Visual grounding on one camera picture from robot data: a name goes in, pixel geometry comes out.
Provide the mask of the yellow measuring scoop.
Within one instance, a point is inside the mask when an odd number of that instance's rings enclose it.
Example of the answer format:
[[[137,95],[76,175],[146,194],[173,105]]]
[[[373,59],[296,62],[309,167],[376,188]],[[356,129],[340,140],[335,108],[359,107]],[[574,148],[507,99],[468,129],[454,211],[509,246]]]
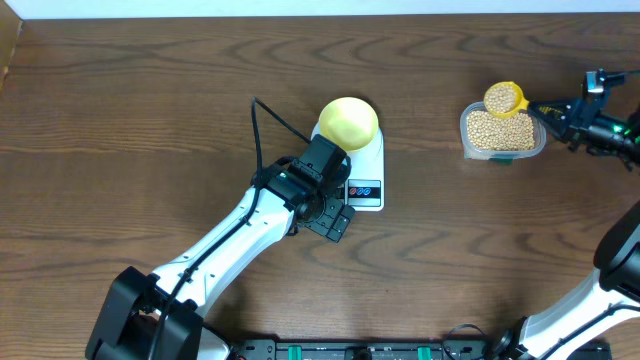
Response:
[[[529,101],[520,86],[512,81],[491,85],[485,91],[483,103],[486,110],[498,118],[509,118],[524,112],[536,116],[563,116],[570,109],[570,104],[563,102]]]

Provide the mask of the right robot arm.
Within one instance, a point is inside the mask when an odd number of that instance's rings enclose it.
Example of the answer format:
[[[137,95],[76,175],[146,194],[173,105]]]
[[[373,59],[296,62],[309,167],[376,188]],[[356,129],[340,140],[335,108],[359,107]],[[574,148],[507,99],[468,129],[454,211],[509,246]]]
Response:
[[[603,99],[533,102],[529,109],[571,148],[639,163],[639,119],[602,112]],[[567,359],[617,324],[639,316],[639,206],[633,205],[599,243],[592,272],[556,304],[523,318],[493,346],[490,359]]]

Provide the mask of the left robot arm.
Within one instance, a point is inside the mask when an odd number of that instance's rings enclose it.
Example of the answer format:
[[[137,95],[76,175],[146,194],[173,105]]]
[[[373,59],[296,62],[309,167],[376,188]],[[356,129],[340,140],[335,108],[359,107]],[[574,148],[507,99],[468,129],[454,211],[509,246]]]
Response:
[[[236,208],[193,247],[149,275],[130,266],[114,279],[86,358],[227,358],[205,316],[261,252],[299,227],[341,239],[355,211],[335,193],[350,170],[347,153],[321,135],[301,156],[259,168]]]

